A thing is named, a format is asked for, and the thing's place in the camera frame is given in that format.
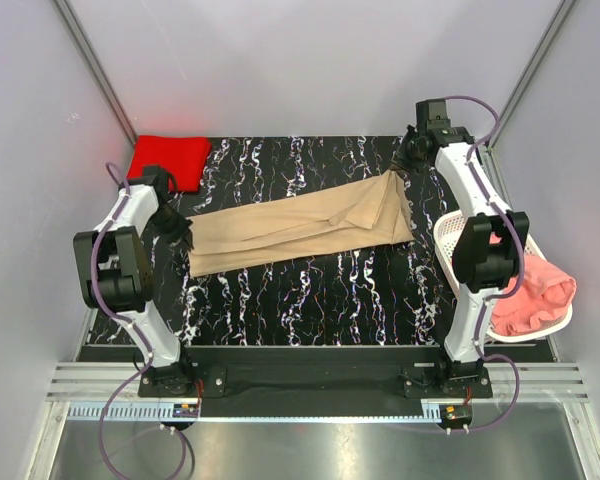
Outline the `beige t shirt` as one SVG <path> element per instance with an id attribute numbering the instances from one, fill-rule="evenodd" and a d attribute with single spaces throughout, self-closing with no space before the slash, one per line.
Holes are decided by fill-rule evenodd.
<path id="1" fill-rule="evenodd" d="M 192 221 L 193 277 L 414 240 L 404 181 L 394 171 Z"/>

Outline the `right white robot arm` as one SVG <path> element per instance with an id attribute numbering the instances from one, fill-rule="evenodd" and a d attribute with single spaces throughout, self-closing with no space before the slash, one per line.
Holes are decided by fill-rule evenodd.
<path id="1" fill-rule="evenodd" d="M 434 167 L 464 219 L 451 262 L 459 283 L 457 305 L 425 385 L 446 396 L 461 396 L 488 383 L 486 332 L 497 301 L 521 286 L 529 219 L 511 210 L 484 172 L 478 148 L 487 137 L 475 139 L 466 128 L 453 126 L 445 98 L 420 101 L 415 110 L 416 123 L 408 127 L 395 163 L 407 172 Z"/>

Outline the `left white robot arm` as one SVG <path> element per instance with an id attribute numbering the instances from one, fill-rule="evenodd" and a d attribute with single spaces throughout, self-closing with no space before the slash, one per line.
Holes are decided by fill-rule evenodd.
<path id="1" fill-rule="evenodd" d="M 138 347 L 144 396 L 183 396 L 196 382 L 189 355 L 153 300 L 153 270 L 141 241 L 151 225 L 170 245 L 193 247 L 192 222 L 168 202 L 174 184 L 165 168 L 144 167 L 140 177 L 119 182 L 118 198 L 105 219 L 73 238 L 83 300 L 120 325 Z"/>

